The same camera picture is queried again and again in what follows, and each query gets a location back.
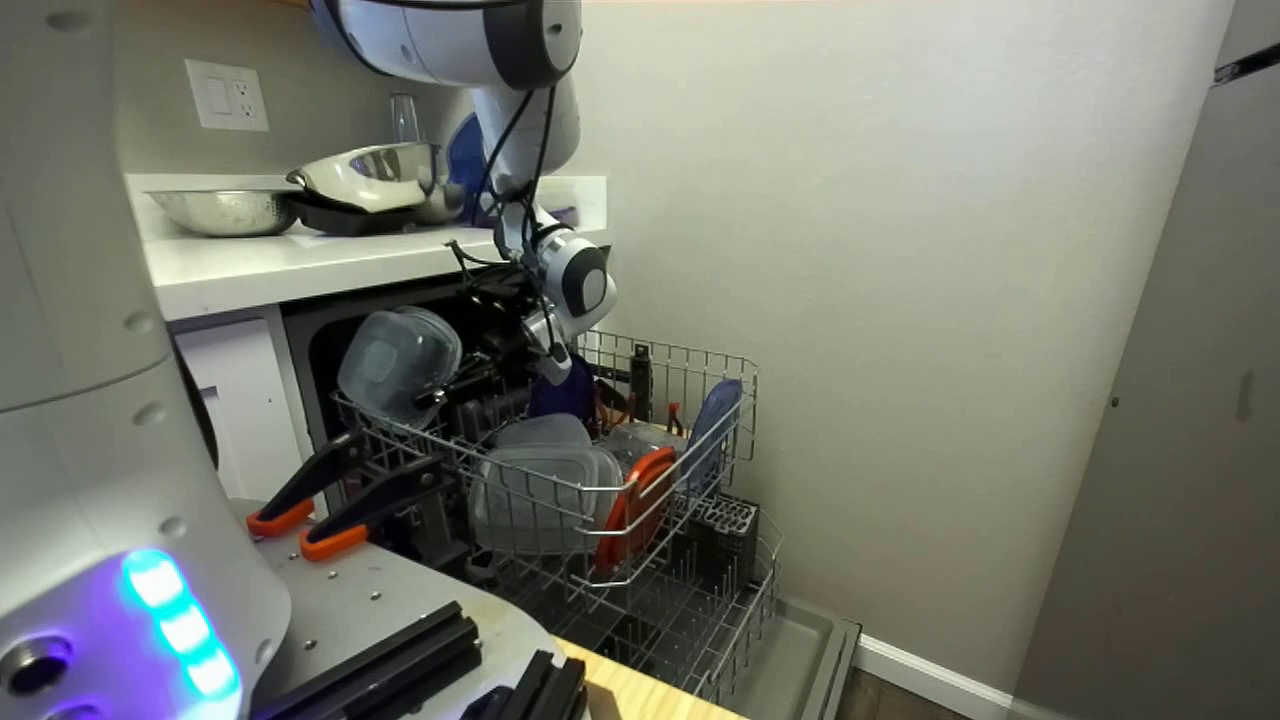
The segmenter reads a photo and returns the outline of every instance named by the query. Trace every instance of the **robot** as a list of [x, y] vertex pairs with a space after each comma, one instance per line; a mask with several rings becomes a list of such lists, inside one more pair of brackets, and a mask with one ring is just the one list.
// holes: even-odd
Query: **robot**
[[[561, 376], [617, 296], [608, 248], [535, 207], [577, 147], [577, 0], [318, 14], [374, 72], [476, 89], [494, 244]], [[152, 296], [113, 137], [113, 3], [2, 0], [0, 89], [0, 717], [243, 717], [291, 596], [221, 496]]]

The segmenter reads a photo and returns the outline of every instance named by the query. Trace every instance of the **floor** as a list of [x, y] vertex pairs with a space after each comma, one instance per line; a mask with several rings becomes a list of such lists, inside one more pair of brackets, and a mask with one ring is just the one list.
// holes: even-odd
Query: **floor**
[[843, 686], [841, 720], [962, 720], [962, 717], [937, 709], [902, 688], [890, 688], [878, 677], [853, 673]]

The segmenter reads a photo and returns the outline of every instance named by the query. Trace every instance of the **blue led light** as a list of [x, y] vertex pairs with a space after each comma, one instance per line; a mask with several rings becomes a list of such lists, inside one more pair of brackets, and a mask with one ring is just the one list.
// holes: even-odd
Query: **blue led light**
[[175, 559], [158, 547], [139, 547], [123, 557], [123, 585], [144, 606], [165, 651], [178, 677], [195, 688], [195, 700], [241, 696], [241, 673], [212, 632], [195, 593], [186, 588]]

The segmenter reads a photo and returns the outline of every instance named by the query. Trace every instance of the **wooden surface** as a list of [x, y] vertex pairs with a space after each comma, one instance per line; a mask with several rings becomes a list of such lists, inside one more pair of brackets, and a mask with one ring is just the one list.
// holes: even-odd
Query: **wooden surface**
[[708, 706], [701, 696], [689, 696], [662, 680], [652, 680], [644, 673], [632, 673], [608, 655], [595, 655], [580, 645], [561, 639], [563, 655], [577, 655], [587, 665], [592, 686], [592, 720], [731, 720], [737, 712]]
[[878, 677], [853, 673], [841, 700], [841, 720], [961, 720]]

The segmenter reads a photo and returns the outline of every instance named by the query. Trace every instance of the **dishwasher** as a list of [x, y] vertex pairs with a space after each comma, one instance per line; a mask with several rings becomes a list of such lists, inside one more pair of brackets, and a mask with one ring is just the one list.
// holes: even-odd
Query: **dishwasher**
[[367, 467], [334, 488], [327, 509], [374, 476], [432, 459], [446, 473], [374, 533], [383, 547], [486, 588], [547, 632], [710, 706], [767, 720], [836, 717], [857, 632], [780, 596], [780, 557], [757, 539], [762, 509], [731, 496], [757, 448], [753, 360], [620, 331], [580, 337], [577, 358], [595, 389], [632, 402], [624, 419], [592, 417], [600, 446], [646, 439], [644, 452], [612, 448], [624, 456], [617, 485], [494, 464], [492, 438], [518, 424], [526, 402], [470, 414], [470, 424], [450, 431], [379, 419], [343, 402], [334, 376], [363, 318], [427, 307], [470, 330], [461, 288], [476, 276], [485, 268], [280, 307], [313, 446], [340, 431], [363, 446]]

